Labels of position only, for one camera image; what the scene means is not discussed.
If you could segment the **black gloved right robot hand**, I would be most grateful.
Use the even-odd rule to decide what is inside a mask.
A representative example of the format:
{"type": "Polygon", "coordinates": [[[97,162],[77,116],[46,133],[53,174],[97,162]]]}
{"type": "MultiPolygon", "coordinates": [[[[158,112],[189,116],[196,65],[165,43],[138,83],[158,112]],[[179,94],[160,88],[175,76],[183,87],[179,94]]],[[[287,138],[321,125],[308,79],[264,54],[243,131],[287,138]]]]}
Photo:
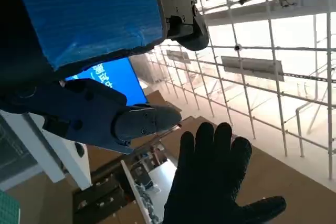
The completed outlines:
{"type": "Polygon", "coordinates": [[[250,141],[233,140],[226,122],[203,122],[195,135],[184,132],[163,223],[266,223],[283,213],[282,196],[236,203],[251,154],[250,141]]]}

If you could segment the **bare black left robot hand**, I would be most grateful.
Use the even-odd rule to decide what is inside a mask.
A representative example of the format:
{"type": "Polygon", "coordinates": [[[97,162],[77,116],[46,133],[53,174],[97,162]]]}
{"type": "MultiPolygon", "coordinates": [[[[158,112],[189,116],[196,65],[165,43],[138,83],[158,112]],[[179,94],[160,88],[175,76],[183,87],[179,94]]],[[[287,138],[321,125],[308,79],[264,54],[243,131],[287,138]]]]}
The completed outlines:
{"type": "Polygon", "coordinates": [[[209,43],[197,0],[1,0],[1,110],[33,113],[43,129],[123,154],[131,141],[168,130],[181,115],[127,104],[98,80],[73,79],[100,63],[144,54],[166,39],[191,51],[209,43]]]}

